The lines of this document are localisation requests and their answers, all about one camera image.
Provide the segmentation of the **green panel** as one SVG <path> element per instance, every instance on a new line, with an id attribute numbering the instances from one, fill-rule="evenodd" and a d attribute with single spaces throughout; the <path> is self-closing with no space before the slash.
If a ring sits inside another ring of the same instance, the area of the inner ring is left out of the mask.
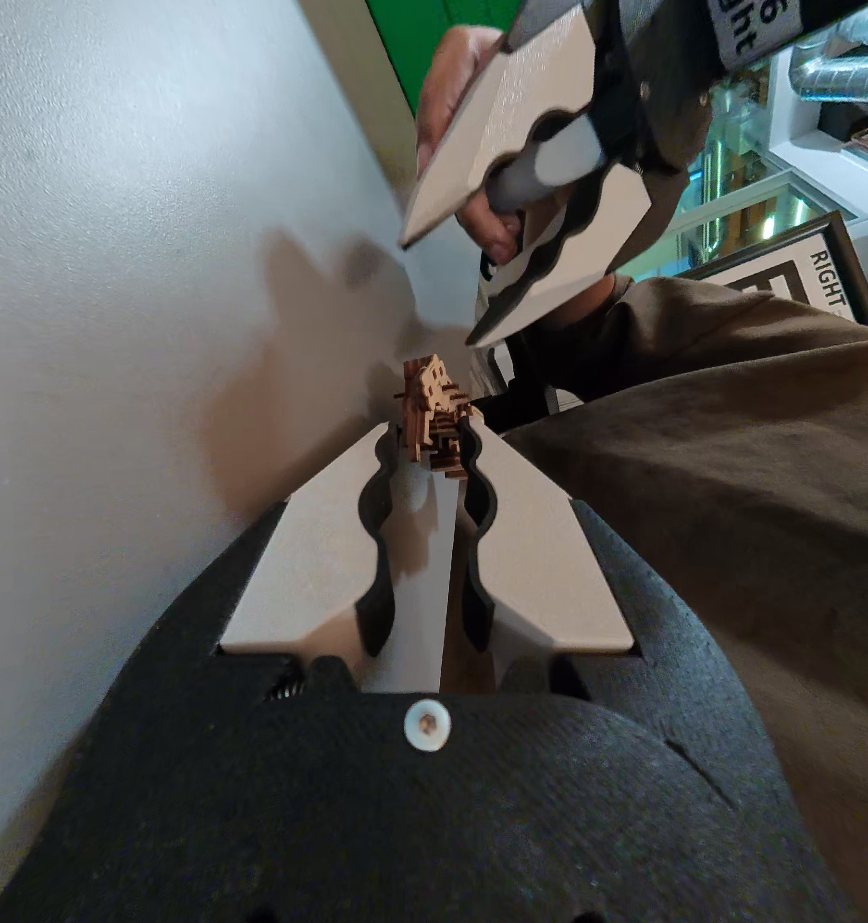
<path id="1" fill-rule="evenodd" d="M 413 115 L 433 53 L 453 26 L 509 29 L 519 1 L 367 1 Z"/>

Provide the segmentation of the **black framed sign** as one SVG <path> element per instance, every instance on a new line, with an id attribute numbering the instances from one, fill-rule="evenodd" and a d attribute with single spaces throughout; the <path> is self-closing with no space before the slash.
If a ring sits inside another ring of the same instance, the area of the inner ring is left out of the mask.
<path id="1" fill-rule="evenodd" d="M 868 281 L 839 210 L 680 276 L 773 294 L 868 327 Z"/>

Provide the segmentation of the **person's right forearm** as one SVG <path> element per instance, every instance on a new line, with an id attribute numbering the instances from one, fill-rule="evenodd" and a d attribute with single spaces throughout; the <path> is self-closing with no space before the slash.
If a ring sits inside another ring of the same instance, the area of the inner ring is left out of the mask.
<path id="1" fill-rule="evenodd" d="M 610 274 L 509 338 L 544 385 L 590 402 L 735 363 L 868 344 L 868 326 L 766 292 Z"/>

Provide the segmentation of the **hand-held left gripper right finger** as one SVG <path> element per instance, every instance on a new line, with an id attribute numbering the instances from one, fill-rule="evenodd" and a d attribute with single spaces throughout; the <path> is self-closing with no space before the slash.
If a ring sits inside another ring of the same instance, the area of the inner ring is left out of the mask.
<path id="1" fill-rule="evenodd" d="M 478 418 L 462 422 L 462 464 L 475 525 L 463 629 L 494 671 L 629 652 L 632 632 L 570 495 Z"/>

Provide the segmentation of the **layered wooden puzzle model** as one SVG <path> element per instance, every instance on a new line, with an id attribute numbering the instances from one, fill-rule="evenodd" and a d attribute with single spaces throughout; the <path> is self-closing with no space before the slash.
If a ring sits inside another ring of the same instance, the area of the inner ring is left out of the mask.
<path id="1" fill-rule="evenodd" d="M 427 460 L 431 472 L 450 480 L 466 480 L 459 421 L 484 419 L 483 413 L 452 380 L 436 353 L 406 360 L 404 377 L 405 388 L 394 398 L 402 402 L 401 445 L 408 461 Z"/>

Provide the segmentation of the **person's brown clothing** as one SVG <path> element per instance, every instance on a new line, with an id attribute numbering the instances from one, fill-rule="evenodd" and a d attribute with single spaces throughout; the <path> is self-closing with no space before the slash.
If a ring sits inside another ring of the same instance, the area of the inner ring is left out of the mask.
<path id="1" fill-rule="evenodd" d="M 551 361 L 509 438 L 715 635 L 868 919 L 868 340 L 691 371 Z"/>

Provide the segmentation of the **silver ventilation duct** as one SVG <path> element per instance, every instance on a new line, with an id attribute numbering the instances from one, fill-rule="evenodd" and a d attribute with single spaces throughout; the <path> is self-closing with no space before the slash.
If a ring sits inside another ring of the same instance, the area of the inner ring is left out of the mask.
<path id="1" fill-rule="evenodd" d="M 788 80 L 802 100 L 868 102 L 868 7 L 799 40 Z"/>

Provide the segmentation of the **person's right hand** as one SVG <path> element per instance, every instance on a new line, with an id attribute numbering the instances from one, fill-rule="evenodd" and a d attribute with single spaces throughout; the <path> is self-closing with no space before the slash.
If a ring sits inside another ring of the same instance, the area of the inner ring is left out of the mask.
<path id="1" fill-rule="evenodd" d="M 500 29 L 459 25 L 449 29 L 433 53 L 417 104 L 417 178 L 440 146 L 474 81 L 503 41 Z M 488 260 L 503 266 L 517 254 L 521 229 L 514 214 L 497 214 L 480 191 L 455 215 Z"/>

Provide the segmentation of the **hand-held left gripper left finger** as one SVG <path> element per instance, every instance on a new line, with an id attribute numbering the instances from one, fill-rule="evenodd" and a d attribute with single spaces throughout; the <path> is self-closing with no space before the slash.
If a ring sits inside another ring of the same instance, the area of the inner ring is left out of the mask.
<path id="1" fill-rule="evenodd" d="M 366 673 L 394 626 L 382 525 L 393 512 L 395 424 L 379 424 L 291 494 L 219 642 L 227 654 L 336 656 Z"/>

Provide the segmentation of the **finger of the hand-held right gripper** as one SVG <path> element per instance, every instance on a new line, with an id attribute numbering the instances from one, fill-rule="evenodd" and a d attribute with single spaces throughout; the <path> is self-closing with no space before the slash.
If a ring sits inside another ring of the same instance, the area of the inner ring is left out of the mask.
<path id="1" fill-rule="evenodd" d="M 466 344 L 477 349 L 506 339 L 594 285 L 650 208 L 634 169 L 614 164 L 584 179 L 541 235 L 496 271 L 486 312 Z"/>
<path id="2" fill-rule="evenodd" d="M 595 50 L 588 16 L 574 3 L 520 47 L 495 53 L 416 183 L 401 248 L 412 247 L 462 209 L 496 166 L 523 151 L 542 118 L 577 114 L 589 104 Z"/>

